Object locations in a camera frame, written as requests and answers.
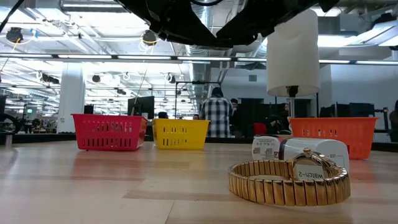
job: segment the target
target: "plaid shirt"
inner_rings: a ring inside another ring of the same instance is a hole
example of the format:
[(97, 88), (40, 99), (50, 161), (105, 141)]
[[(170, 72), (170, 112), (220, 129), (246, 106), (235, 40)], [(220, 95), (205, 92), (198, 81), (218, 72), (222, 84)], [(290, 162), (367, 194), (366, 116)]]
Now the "plaid shirt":
[(199, 118), (210, 121), (207, 137), (230, 138), (229, 117), (232, 104), (226, 98), (212, 96), (206, 99), (200, 110)]

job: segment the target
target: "gold watch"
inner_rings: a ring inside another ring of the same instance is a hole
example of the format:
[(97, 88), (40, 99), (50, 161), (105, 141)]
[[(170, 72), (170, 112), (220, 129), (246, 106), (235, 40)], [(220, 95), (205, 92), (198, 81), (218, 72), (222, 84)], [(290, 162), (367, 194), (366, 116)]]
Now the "gold watch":
[[(312, 180), (299, 180), (298, 165), (318, 166), (322, 173)], [(260, 175), (276, 175), (286, 180), (261, 179)], [(252, 161), (229, 168), (229, 190), (252, 202), (272, 205), (332, 205), (351, 195), (346, 169), (318, 152), (305, 148), (302, 154), (288, 161)]]

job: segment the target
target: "plastic basket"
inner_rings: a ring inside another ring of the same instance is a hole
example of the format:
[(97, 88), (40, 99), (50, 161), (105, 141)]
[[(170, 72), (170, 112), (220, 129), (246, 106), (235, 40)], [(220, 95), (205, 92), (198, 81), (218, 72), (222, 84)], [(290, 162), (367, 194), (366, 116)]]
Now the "plastic basket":
[(158, 149), (203, 149), (210, 121), (155, 119), (154, 141)]
[(135, 151), (144, 142), (148, 120), (142, 116), (73, 114), (82, 150)]
[(350, 159), (368, 159), (378, 118), (292, 118), (294, 137), (342, 141)]

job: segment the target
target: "table surface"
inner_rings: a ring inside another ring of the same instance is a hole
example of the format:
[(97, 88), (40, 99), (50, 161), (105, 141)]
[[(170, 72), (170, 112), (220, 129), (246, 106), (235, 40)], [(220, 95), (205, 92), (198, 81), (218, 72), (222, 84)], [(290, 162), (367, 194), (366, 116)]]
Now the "table surface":
[(79, 151), (75, 141), (0, 149), (0, 223), (397, 223), (398, 154), (351, 161), (351, 198), (280, 207), (228, 191), (227, 168), (251, 146), (203, 151)]

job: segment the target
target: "metal expansion band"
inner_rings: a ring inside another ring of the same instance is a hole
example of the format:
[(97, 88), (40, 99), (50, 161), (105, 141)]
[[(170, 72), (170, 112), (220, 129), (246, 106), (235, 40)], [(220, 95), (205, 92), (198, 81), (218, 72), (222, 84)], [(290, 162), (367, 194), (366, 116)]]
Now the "metal expansion band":
[(292, 179), (292, 163), (252, 161), (233, 165), (228, 170), (229, 191), (252, 202), (272, 205), (332, 205), (351, 195), (348, 173), (332, 167), (333, 177), (316, 180), (264, 180), (252, 176), (277, 175)]

